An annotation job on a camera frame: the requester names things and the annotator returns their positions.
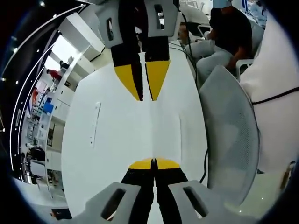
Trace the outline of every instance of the gray mesh chair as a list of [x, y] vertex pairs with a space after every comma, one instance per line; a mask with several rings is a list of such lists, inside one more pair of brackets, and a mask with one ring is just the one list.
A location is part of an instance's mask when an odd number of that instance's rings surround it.
[[208, 187], [240, 205], [256, 175], [259, 132], [246, 93], [223, 66], [199, 90], [208, 141]]

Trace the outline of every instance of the red object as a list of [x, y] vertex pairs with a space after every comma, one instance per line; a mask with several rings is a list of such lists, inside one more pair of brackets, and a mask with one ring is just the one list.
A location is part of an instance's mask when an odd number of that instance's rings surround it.
[[61, 75], [59, 75], [58, 71], [56, 71], [56, 70], [50, 70], [50, 75], [54, 79], [61, 80]]

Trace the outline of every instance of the chair backrest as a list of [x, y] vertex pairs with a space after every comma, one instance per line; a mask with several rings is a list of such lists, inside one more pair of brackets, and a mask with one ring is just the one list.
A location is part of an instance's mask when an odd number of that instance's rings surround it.
[[259, 133], [244, 90], [216, 66], [199, 90], [208, 142], [208, 187], [239, 205], [246, 198], [259, 160]]
[[255, 56], [262, 43], [264, 30], [254, 21], [250, 20], [250, 24], [252, 29], [252, 56]]

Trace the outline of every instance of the white tabletop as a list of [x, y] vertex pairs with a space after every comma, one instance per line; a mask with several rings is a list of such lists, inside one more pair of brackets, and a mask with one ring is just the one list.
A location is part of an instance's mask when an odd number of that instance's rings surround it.
[[[140, 56], [144, 65], [144, 54]], [[73, 216], [110, 183], [120, 182], [138, 160], [164, 157], [180, 163], [189, 180], [202, 177], [207, 143], [199, 96], [184, 53], [170, 49], [170, 56], [155, 102], [146, 75], [144, 101], [136, 101], [112, 63], [79, 83], [62, 144], [63, 185]], [[154, 220], [151, 216], [157, 214], [151, 212], [149, 220]]]

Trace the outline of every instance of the gray pants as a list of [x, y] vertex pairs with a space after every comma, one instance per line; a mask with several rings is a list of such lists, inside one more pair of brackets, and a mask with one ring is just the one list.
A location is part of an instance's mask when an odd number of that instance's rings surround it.
[[[212, 40], [203, 40], [200, 42], [191, 43], [192, 56], [197, 62], [197, 72], [202, 81], [205, 81], [211, 74], [216, 65], [226, 66], [232, 54], [228, 51], [219, 48]], [[190, 55], [190, 47], [185, 47], [187, 54]]]

